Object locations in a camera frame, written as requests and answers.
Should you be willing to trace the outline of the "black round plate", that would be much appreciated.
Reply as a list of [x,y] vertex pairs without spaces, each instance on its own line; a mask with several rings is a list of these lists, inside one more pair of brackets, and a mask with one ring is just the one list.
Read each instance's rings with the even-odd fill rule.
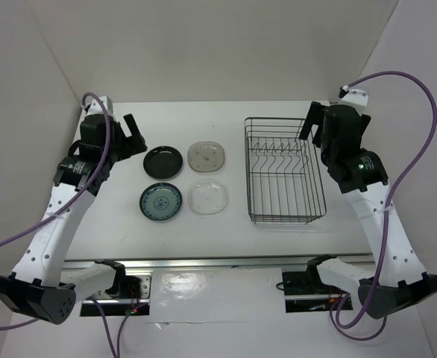
[[183,167],[181,153],[171,146],[163,145],[151,149],[143,160],[145,172],[157,180],[171,179]]

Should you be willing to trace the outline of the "aluminium rail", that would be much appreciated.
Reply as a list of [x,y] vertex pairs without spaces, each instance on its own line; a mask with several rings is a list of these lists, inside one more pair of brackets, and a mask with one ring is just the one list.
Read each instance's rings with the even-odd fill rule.
[[[302,266],[315,256],[261,256],[261,257],[210,257],[210,258],[162,258],[162,259],[137,259],[119,260],[127,269],[233,269],[253,267],[288,267]],[[370,254],[338,255],[342,261],[358,265],[373,264],[374,259]],[[63,270],[78,270],[88,268],[93,264],[91,260],[67,260]]]

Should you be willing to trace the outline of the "blue patterned round plate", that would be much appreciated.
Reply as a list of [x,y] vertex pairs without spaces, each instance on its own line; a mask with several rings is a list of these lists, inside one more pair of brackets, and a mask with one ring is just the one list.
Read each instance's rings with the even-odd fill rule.
[[180,190],[171,183],[160,182],[148,186],[139,198],[139,210],[154,222],[175,217],[183,204]]

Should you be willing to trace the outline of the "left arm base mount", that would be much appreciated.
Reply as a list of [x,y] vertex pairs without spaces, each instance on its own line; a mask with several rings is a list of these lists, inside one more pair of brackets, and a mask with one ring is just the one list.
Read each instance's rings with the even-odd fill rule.
[[106,317],[147,316],[150,313],[152,274],[148,272],[127,273],[125,283],[117,296],[97,292],[81,303],[81,317],[100,316],[92,300],[101,306]]

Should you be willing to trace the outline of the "clear glass square plate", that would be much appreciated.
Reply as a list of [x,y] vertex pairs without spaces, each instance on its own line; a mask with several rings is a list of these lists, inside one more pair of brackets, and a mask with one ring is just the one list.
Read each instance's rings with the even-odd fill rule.
[[195,215],[216,216],[227,207],[227,187],[217,180],[200,180],[190,186],[187,200],[190,210]]

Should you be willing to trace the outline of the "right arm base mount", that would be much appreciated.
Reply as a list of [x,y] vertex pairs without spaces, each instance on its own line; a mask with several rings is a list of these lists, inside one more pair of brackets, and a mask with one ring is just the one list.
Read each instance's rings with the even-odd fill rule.
[[314,286],[305,271],[283,272],[275,287],[284,294],[286,313],[326,312],[346,295],[334,286]]

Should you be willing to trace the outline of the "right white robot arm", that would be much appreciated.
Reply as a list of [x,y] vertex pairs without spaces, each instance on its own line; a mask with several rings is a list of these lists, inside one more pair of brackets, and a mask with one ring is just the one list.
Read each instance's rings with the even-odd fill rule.
[[357,215],[376,271],[344,263],[335,255],[322,255],[307,263],[305,283],[313,292],[335,286],[357,300],[374,319],[416,305],[437,293],[437,274],[430,274],[418,259],[392,200],[389,177],[380,157],[361,146],[371,121],[346,104],[311,103],[300,139],[317,127],[313,144],[321,161],[339,185]]

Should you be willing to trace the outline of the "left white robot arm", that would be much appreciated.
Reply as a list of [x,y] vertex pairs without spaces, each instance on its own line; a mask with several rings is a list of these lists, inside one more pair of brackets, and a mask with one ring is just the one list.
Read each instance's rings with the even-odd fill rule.
[[118,161],[147,150],[131,114],[119,122],[89,114],[80,124],[80,138],[58,164],[44,219],[22,259],[7,276],[0,275],[0,301],[12,312],[62,324],[73,306],[99,292],[111,298],[124,294],[130,278],[116,261],[96,260],[73,274],[62,272],[66,254],[87,210]]

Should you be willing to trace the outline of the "smoky glass square plate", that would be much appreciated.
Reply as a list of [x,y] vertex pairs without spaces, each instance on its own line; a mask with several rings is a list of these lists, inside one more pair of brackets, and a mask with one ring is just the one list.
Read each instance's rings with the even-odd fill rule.
[[196,142],[187,151],[187,162],[195,172],[210,173],[221,169],[225,164],[224,148],[217,142]]

